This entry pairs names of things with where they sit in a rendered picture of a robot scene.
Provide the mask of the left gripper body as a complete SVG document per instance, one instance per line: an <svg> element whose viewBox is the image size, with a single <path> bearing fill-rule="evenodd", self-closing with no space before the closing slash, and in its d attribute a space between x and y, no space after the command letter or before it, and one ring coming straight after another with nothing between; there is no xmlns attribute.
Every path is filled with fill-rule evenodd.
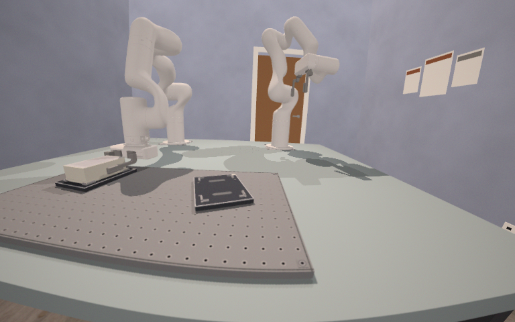
<svg viewBox="0 0 515 322"><path fill-rule="evenodd" d="M295 70L294 74L296 76L298 75L304 75L306 74L306 70L314 69L316 64L316 55L315 54L307 54L303 58L301 58L298 62L295 64Z"/></svg>

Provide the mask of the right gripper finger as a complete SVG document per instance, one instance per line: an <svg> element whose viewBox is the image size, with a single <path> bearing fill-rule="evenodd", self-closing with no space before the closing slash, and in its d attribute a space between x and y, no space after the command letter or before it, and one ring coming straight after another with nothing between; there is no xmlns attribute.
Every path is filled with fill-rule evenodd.
<svg viewBox="0 0 515 322"><path fill-rule="evenodd" d="M125 163L122 163L122 164L117 164L117 165L110 166L110 167L106 168L107 169L107 174L111 174L111 173L120 171L120 170L123 169L123 167L135 164L137 162L136 152L134 152L134 151L127 151L127 158L129 158L131 160L129 162L125 162Z"/></svg>
<svg viewBox="0 0 515 322"><path fill-rule="evenodd" d="M122 151L121 150L113 150L112 152L104 152L105 156L120 156L122 157Z"/></svg>

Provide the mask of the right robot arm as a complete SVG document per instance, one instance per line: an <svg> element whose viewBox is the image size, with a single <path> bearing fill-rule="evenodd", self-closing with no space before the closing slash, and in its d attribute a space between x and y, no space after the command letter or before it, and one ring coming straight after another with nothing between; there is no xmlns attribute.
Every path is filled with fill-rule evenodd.
<svg viewBox="0 0 515 322"><path fill-rule="evenodd" d="M154 47L155 45L155 47ZM167 145L187 144L184 141L184 107L192 97L185 83L174 83L176 72L172 61L182 50L180 38L172 31L152 23L145 17L133 21L129 32L125 63L125 82L154 96L154 106L147 107L141 97L120 98L125 143L145 144L150 141L149 129L167 127ZM153 59L154 57L154 59ZM151 78L152 66L160 82ZM178 101L168 107L168 101ZM168 118L169 116L169 118Z"/></svg>

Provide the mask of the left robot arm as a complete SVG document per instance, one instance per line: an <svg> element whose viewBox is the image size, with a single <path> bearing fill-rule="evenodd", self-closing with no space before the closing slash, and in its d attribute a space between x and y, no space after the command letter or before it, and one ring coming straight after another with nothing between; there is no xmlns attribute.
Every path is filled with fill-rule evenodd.
<svg viewBox="0 0 515 322"><path fill-rule="evenodd" d="M286 56L283 50L290 47L292 38L299 43L304 55L315 54L316 66L312 70L310 80L319 84L326 75L334 75L339 69L339 60L326 56L317 55L318 42L310 30L299 17L291 17L284 24L282 34L275 29L268 28L262 34L262 43L270 55L272 61L272 79L268 87L268 96L272 101L282 103L280 108L273 113L272 120L272 142L267 148L277 150L291 150L288 145L290 131L290 115L298 102L298 91L294 88L294 96L291 97L291 86L284 85L283 78L287 73ZM276 120L276 121L275 121Z"/></svg>

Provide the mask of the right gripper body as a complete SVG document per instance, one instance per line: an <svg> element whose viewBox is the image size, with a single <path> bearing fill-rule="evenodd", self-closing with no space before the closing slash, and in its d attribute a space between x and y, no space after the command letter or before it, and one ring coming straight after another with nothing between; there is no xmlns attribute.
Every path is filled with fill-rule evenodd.
<svg viewBox="0 0 515 322"><path fill-rule="evenodd" d="M157 145L148 145L149 142L145 144L117 144L110 147L111 152L113 150L121 150L122 157L127 158L127 151L134 151L137 154L137 159L148 160L150 158L155 158L158 156L158 147ZM142 156L143 155L143 156ZM139 158L143 157L143 158Z"/></svg>

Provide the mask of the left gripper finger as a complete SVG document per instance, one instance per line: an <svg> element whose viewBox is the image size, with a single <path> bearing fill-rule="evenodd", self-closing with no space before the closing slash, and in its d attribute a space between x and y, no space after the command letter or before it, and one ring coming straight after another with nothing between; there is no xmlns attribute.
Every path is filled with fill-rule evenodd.
<svg viewBox="0 0 515 322"><path fill-rule="evenodd" d="M294 83L299 82L299 80L300 80L300 78L301 78L301 77L302 77L302 75L298 75L298 76L296 76L296 79L294 79L294 80L292 81L291 97L293 97L293 96L294 96Z"/></svg>
<svg viewBox="0 0 515 322"><path fill-rule="evenodd" d="M308 92L308 76L312 76L313 75L312 69L306 70L305 73L306 73L306 82L303 83L303 93L307 93Z"/></svg>

